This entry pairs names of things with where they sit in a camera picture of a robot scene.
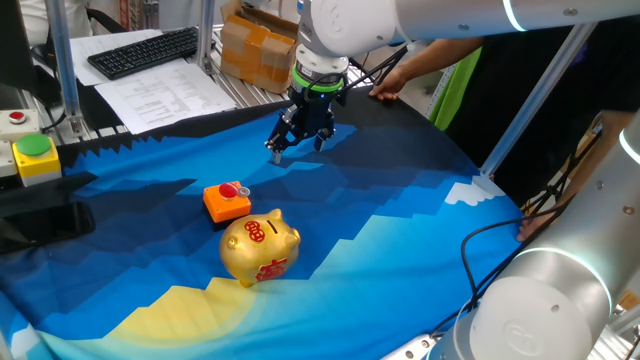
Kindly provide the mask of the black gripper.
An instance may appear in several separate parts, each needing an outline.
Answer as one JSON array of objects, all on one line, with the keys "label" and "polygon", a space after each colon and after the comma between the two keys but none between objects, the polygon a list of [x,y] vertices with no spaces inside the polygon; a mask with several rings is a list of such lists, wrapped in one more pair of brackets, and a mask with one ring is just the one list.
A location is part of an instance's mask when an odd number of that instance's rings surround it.
[{"label": "black gripper", "polygon": [[288,95],[293,105],[281,115],[265,142],[265,147],[272,154],[272,162],[279,164],[283,152],[296,145],[298,138],[307,139],[315,136],[314,149],[321,152],[325,143],[335,134],[335,115],[332,103],[336,100],[344,106],[346,100],[336,92],[325,93],[307,90],[305,87],[290,87]]}]

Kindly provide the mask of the person left hand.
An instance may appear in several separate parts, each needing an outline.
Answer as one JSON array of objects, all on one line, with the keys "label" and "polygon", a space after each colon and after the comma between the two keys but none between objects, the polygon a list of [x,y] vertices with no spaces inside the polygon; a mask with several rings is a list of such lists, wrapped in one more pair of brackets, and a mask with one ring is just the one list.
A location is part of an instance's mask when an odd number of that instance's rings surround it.
[{"label": "person left hand", "polygon": [[519,242],[525,241],[535,230],[545,223],[549,217],[549,214],[537,215],[535,218],[523,221],[519,227],[519,234],[516,240]]}]

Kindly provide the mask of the person right hand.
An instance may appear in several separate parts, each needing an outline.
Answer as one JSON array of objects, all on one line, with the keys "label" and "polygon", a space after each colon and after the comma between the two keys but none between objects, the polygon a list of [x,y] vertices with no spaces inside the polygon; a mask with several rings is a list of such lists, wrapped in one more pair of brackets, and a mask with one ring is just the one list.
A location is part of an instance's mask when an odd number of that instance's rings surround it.
[{"label": "person right hand", "polygon": [[407,77],[404,70],[401,67],[395,68],[379,85],[372,88],[369,96],[377,98],[379,101],[396,100],[406,82]]}]

